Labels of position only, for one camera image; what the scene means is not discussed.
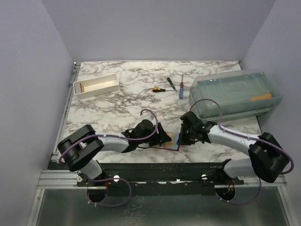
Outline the red card holder wallet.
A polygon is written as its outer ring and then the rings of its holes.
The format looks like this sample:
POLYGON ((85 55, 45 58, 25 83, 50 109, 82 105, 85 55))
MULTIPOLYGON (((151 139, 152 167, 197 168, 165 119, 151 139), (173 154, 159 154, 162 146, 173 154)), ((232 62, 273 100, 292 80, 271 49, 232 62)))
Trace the red card holder wallet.
POLYGON ((179 133, 168 131, 167 135, 171 138, 171 141, 165 142, 163 144, 155 145, 152 148, 169 150, 169 151, 179 151, 179 145, 177 144, 177 141, 179 139, 179 133))

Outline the gold credit card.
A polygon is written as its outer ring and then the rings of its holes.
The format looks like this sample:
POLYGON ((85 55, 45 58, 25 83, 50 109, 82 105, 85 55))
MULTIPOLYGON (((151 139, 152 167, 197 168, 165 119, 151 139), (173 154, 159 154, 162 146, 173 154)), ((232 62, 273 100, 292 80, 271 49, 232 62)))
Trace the gold credit card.
POLYGON ((176 144, 176 141, 178 139, 178 133, 167 132, 167 135, 171 138, 171 141, 163 143, 162 147, 165 149, 176 150, 178 147, 176 144))

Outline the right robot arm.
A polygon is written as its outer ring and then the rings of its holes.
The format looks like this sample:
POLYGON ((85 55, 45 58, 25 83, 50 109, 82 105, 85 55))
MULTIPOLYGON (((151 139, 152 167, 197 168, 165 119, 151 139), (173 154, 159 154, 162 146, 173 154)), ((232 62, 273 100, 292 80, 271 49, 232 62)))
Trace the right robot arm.
POLYGON ((217 181, 223 185, 237 177, 254 176, 273 183, 289 164, 289 157, 283 153, 280 144, 270 133, 254 136, 222 129, 216 122, 203 123, 192 111, 182 115, 180 120, 182 124, 178 144, 219 144, 247 156, 240 160, 225 160, 217 168, 217 181))

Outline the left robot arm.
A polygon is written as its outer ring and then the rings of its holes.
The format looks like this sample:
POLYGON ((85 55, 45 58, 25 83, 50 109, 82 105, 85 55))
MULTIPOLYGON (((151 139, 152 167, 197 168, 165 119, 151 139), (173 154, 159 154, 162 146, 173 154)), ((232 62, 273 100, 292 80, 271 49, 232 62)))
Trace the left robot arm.
POLYGON ((94 157, 100 151, 128 153, 143 148, 142 144, 149 148, 171 141, 172 138, 164 131, 161 123, 155 126, 150 120, 144 119, 136 127, 114 136, 97 136, 91 125, 85 125, 59 142, 57 149, 69 171, 80 171, 92 185, 99 186, 104 182, 104 174, 94 157))

